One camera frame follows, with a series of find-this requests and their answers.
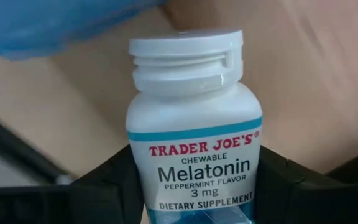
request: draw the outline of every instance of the blurry blue fabric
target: blurry blue fabric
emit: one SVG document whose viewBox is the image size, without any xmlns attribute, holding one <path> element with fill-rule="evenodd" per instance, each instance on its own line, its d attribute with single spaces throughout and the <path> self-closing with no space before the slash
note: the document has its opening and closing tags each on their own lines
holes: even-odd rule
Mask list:
<svg viewBox="0 0 358 224">
<path fill-rule="evenodd" d="M 0 0 L 0 55 L 50 55 L 165 0 Z"/>
</svg>

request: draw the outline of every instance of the white bottle cap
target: white bottle cap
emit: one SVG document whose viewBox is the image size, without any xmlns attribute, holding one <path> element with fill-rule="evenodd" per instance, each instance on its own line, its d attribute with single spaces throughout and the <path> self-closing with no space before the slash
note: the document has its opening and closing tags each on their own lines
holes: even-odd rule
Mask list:
<svg viewBox="0 0 358 224">
<path fill-rule="evenodd" d="M 241 30 L 132 39 L 135 85 L 153 95 L 190 95 L 235 83 L 242 76 L 241 48 Z"/>
</svg>

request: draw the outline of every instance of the melatonin bottle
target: melatonin bottle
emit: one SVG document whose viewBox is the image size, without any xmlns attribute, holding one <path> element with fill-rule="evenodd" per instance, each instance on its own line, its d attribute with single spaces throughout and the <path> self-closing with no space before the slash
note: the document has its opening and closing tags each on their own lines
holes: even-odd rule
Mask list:
<svg viewBox="0 0 358 224">
<path fill-rule="evenodd" d="M 126 119 L 151 224 L 252 223 L 262 110 L 241 30 L 132 39 Z"/>
</svg>

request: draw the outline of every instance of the beige surface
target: beige surface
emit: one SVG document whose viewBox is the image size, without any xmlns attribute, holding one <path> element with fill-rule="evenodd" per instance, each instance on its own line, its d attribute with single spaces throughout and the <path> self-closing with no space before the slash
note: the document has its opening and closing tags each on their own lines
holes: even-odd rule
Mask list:
<svg viewBox="0 0 358 224">
<path fill-rule="evenodd" d="M 177 28 L 244 30 L 242 81 L 264 108 L 264 144 L 325 172 L 358 155 L 358 3 L 341 2 L 175 0 L 168 11 Z M 128 39 L 169 30 L 152 9 L 52 58 L 0 59 L 0 120 L 72 172 L 88 172 L 127 143 L 136 93 Z"/>
</svg>

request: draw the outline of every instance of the supplement bottle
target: supplement bottle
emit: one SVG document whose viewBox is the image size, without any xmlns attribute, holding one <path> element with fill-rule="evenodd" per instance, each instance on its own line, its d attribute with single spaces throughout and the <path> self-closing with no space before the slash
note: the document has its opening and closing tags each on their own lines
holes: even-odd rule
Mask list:
<svg viewBox="0 0 358 224">
<path fill-rule="evenodd" d="M 129 52 L 140 93 L 126 129 L 150 223 L 252 220 L 262 110 L 239 82 L 242 31 L 133 39 Z"/>
</svg>

